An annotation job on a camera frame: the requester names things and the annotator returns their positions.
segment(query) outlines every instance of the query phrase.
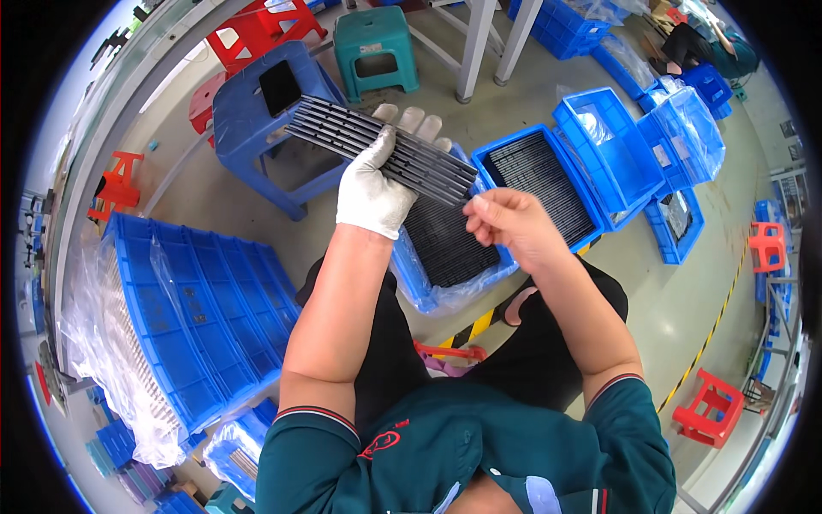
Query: fingernail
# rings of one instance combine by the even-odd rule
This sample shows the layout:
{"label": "fingernail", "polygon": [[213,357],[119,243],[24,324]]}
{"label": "fingernail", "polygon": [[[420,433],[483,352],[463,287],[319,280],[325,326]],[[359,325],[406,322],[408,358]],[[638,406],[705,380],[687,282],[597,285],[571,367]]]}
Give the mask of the fingernail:
{"label": "fingernail", "polygon": [[480,211],[488,210],[488,200],[483,197],[474,197],[473,206]]}

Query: smartphone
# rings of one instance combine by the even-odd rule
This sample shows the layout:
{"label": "smartphone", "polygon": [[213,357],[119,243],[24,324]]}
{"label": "smartphone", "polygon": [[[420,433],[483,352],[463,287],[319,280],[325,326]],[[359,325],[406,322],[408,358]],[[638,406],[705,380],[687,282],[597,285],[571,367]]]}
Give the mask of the smartphone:
{"label": "smartphone", "polygon": [[296,104],[302,95],[288,61],[280,61],[260,75],[260,89],[272,118]]}

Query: red embroidered logo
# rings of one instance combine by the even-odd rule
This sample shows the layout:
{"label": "red embroidered logo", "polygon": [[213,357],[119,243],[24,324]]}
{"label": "red embroidered logo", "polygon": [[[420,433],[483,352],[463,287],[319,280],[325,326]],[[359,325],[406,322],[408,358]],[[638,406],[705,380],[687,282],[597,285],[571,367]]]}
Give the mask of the red embroidered logo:
{"label": "red embroidered logo", "polygon": [[394,430],[389,430],[386,433],[381,433],[380,435],[374,438],[374,441],[369,444],[363,453],[357,455],[358,457],[365,457],[369,461],[374,460],[374,452],[377,450],[385,450],[386,448],[393,447],[396,443],[399,442],[399,434]]}

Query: forearm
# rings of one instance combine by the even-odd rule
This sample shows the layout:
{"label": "forearm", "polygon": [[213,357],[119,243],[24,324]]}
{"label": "forearm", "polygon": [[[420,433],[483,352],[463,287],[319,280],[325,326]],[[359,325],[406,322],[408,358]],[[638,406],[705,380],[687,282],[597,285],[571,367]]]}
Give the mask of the forearm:
{"label": "forearm", "polygon": [[717,40],[719,41],[719,44],[722,45],[722,48],[724,48],[725,51],[730,53],[731,55],[736,56],[737,51],[733,48],[731,42],[727,40],[727,37],[725,37],[725,33],[722,32],[722,30],[719,28],[719,25],[717,25],[716,23],[713,23],[712,25],[713,32],[716,34]]}
{"label": "forearm", "polygon": [[280,382],[287,403],[317,405],[297,391],[306,381],[353,384],[368,350],[392,246],[393,241],[369,230],[337,225],[311,298],[289,338]]}
{"label": "forearm", "polygon": [[533,279],[582,372],[586,404],[611,378],[609,373],[642,372],[627,326],[576,256],[568,253]]}

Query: green polo shirt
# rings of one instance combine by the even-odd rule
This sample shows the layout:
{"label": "green polo shirt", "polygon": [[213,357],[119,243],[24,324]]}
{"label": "green polo shirt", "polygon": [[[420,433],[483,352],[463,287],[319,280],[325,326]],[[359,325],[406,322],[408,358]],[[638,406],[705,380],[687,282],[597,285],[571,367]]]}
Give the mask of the green polo shirt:
{"label": "green polo shirt", "polygon": [[442,514],[477,469],[527,514],[668,514],[677,494],[651,393],[635,375],[611,380],[583,421],[442,380],[375,425],[357,434],[326,409],[280,412],[260,454],[258,514]]}
{"label": "green polo shirt", "polygon": [[760,58],[754,49],[736,32],[728,30],[725,37],[733,46],[737,55],[728,53],[718,41],[711,43],[713,48],[713,67],[717,69],[719,75],[727,79],[740,78],[748,73],[753,73],[760,65]]}

